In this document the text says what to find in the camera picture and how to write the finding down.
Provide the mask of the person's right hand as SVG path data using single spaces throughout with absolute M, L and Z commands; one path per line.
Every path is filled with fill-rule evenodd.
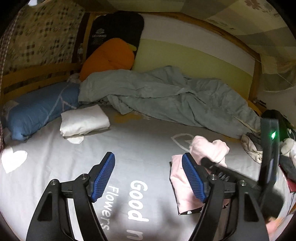
M 291 217 L 271 217 L 266 224 L 269 240 L 276 240 L 287 227 Z

